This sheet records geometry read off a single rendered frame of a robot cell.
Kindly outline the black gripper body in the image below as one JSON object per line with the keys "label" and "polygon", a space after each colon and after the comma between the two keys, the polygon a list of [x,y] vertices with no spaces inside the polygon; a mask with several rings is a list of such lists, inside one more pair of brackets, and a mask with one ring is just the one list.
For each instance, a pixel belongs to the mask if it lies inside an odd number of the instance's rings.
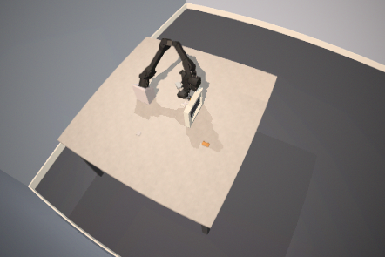
{"label": "black gripper body", "polygon": [[190,90],[190,88],[189,88],[189,90],[187,89],[187,86],[189,85],[189,82],[188,83],[184,83],[183,81],[181,81],[181,83],[182,83],[181,87],[183,87],[183,90],[179,91],[177,96],[178,96],[178,98],[186,99],[186,97],[188,95],[187,93]]}

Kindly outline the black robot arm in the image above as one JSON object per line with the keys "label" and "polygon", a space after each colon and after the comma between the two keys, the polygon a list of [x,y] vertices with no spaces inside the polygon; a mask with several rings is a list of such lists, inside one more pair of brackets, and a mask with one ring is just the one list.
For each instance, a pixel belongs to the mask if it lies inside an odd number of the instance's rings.
{"label": "black robot arm", "polygon": [[201,84],[201,77],[197,76],[196,73],[196,65],[195,63],[186,55],[183,47],[181,47],[179,41],[172,41],[171,39],[163,38],[161,42],[159,43],[159,49],[154,56],[153,60],[151,61],[150,65],[143,70],[139,74],[140,80],[139,85],[142,88],[148,88],[149,87],[149,80],[152,79],[153,76],[155,76],[155,68],[157,64],[159,63],[160,59],[164,55],[165,51],[170,49],[171,47],[174,47],[181,58],[182,65],[185,71],[181,70],[179,72],[179,75],[181,75],[182,81],[184,83],[188,83],[187,89],[189,88],[193,91],[197,91]]}

